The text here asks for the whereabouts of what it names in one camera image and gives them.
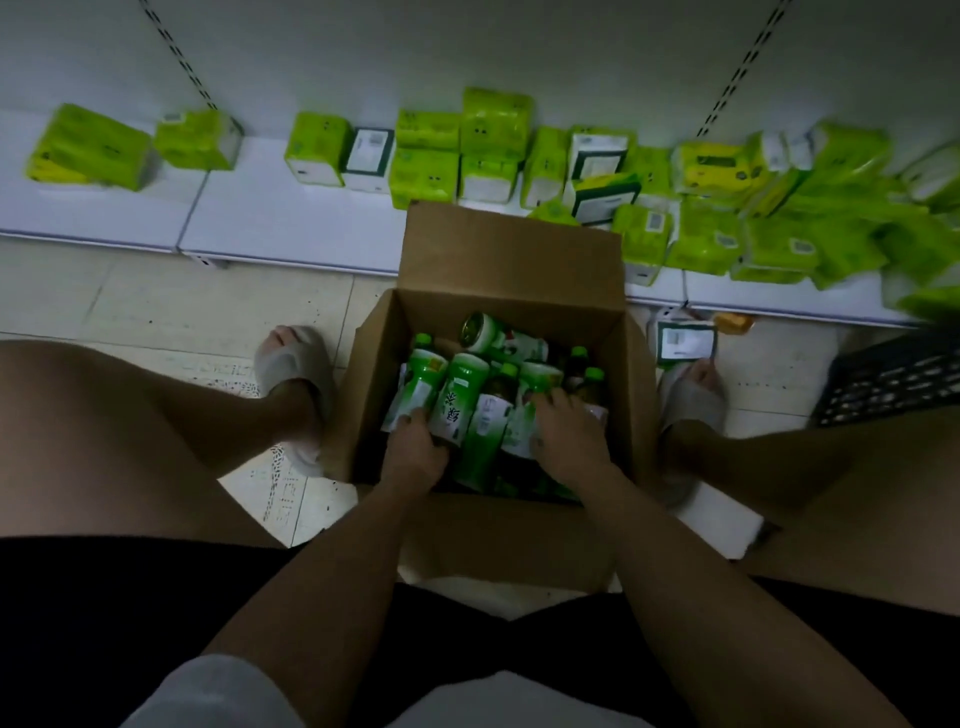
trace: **forearm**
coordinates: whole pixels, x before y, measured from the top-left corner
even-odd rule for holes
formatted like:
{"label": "forearm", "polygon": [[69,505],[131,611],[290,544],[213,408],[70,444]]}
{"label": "forearm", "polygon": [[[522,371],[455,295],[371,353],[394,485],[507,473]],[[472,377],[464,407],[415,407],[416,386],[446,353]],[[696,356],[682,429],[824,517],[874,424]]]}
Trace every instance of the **forearm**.
{"label": "forearm", "polygon": [[578,490],[644,637],[703,725],[906,725],[825,640],[616,468]]}
{"label": "forearm", "polygon": [[253,663],[309,725],[335,726],[380,638],[410,499],[378,486],[231,619],[206,653]]}

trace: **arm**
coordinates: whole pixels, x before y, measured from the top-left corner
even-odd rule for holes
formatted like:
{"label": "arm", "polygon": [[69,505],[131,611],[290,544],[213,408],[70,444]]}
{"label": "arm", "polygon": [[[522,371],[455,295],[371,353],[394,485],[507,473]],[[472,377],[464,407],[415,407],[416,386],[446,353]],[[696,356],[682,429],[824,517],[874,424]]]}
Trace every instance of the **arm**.
{"label": "arm", "polygon": [[257,592],[204,654],[259,667],[308,725],[343,725],[380,640],[406,515],[446,461],[422,410],[401,421],[371,494]]}
{"label": "arm", "polygon": [[542,467],[612,544],[651,649],[706,726],[907,722],[823,638],[640,491],[576,399],[535,397]]}

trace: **tile floor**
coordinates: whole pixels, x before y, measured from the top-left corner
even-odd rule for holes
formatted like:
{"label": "tile floor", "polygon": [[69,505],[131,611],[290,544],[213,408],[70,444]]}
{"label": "tile floor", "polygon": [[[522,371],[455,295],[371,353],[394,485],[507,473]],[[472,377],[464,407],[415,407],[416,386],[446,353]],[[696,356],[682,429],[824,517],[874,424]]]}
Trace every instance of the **tile floor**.
{"label": "tile floor", "polygon": [[[277,324],[308,324],[335,352],[338,375],[353,334],[391,279],[271,266],[204,268],[186,257],[0,238],[0,335],[67,339],[170,376],[255,394],[249,357]],[[648,312],[632,309],[638,320]],[[848,327],[760,320],[722,336],[730,390],[727,431],[750,437],[799,428]],[[356,502],[347,483],[304,478],[275,450],[224,479],[283,543],[301,543]],[[678,513],[727,557],[742,555],[759,516],[703,486]]]}

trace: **slipper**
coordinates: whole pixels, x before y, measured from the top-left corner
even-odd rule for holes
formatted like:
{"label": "slipper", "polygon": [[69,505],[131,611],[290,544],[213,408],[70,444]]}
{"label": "slipper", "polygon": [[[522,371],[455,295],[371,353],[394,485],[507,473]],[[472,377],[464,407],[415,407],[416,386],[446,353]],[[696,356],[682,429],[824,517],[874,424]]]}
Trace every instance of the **slipper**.
{"label": "slipper", "polygon": [[[727,399],[684,376],[693,362],[678,364],[660,378],[660,437],[680,420],[699,420],[715,432],[723,432]],[[666,474],[667,489],[660,502],[672,508],[686,501],[699,479],[695,475]]]}
{"label": "slipper", "polygon": [[[260,396],[266,397],[274,387],[291,379],[304,379],[313,385],[314,405],[322,422],[329,422],[333,410],[333,368],[326,354],[324,339],[313,328],[290,327],[299,341],[285,344],[268,352],[257,352],[253,358],[253,374]],[[285,443],[287,458],[300,473],[307,477],[324,474],[320,463],[320,449]]]}

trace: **foot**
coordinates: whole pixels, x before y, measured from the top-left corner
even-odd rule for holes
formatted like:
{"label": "foot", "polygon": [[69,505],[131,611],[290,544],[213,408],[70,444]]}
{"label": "foot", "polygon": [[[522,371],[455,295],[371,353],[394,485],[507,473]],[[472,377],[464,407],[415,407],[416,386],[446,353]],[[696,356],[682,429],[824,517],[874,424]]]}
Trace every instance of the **foot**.
{"label": "foot", "polygon": [[[693,362],[682,378],[722,399],[726,398],[723,380],[712,359]],[[669,426],[660,435],[660,470],[671,475],[694,474],[691,465],[693,455],[697,452],[697,443],[712,434],[715,434],[713,429],[701,420],[679,420]]]}
{"label": "foot", "polygon": [[[257,348],[257,354],[272,352],[299,340],[292,328],[276,327]],[[287,426],[281,439],[297,446],[303,454],[319,455],[324,421],[317,388],[306,379],[290,379],[280,382],[265,399],[277,412],[283,413]]]}

